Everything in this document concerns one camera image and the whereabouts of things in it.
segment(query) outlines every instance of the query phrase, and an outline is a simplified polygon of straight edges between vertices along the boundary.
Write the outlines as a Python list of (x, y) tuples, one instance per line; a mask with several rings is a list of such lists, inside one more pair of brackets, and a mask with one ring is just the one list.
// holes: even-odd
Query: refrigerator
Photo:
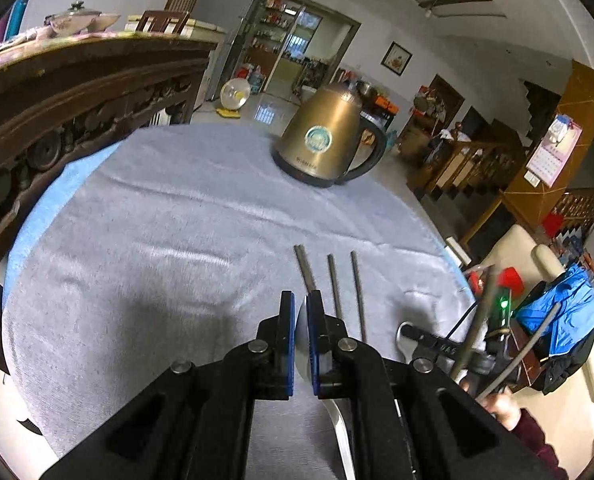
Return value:
[(252, 36), (255, 11), (262, 0), (197, 0), (190, 17), (213, 23), (226, 31), (224, 44), (210, 75), (207, 100), (219, 97), (219, 90), (230, 79), (243, 60)]

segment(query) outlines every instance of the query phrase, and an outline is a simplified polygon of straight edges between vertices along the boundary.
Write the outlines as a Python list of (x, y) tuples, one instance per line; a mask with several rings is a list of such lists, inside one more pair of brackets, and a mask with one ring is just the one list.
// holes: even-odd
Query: teal label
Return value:
[(324, 153), (333, 143), (333, 136), (327, 128), (313, 126), (306, 132), (305, 142), (312, 153)]

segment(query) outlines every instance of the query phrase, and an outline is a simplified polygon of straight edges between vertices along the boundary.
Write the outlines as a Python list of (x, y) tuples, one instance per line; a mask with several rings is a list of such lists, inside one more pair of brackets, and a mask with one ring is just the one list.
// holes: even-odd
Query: metal bolt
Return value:
[(419, 357), (413, 361), (413, 368), (422, 374), (427, 374), (433, 369), (433, 363), (430, 361), (430, 359)]
[(263, 339), (253, 339), (250, 343), (248, 343), (248, 350), (253, 352), (253, 354), (261, 354), (265, 352), (268, 348), (268, 343)]
[(173, 364), (170, 365), (170, 370), (174, 374), (185, 374), (192, 367), (193, 367), (192, 362), (180, 360), (180, 361), (173, 362)]
[(337, 346), (344, 352), (352, 352), (357, 348), (357, 341), (352, 337), (343, 337), (337, 341)]

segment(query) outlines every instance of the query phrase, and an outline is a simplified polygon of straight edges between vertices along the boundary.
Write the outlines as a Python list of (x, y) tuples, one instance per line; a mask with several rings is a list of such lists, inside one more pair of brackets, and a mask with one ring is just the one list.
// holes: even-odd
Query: fan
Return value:
[(239, 118), (239, 110), (250, 97), (250, 83), (238, 77), (226, 81), (219, 92), (222, 108), (216, 111), (222, 117)]

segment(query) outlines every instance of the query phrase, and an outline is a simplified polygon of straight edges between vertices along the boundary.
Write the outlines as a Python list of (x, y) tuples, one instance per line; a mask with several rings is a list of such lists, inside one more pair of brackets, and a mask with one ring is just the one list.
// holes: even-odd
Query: gold kettle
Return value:
[[(362, 112), (358, 93), (344, 84), (322, 86), (288, 124), (273, 149), (277, 166), (307, 184), (329, 187), (366, 173), (386, 151), (386, 133)], [(375, 136), (368, 158), (348, 171), (364, 130)]]

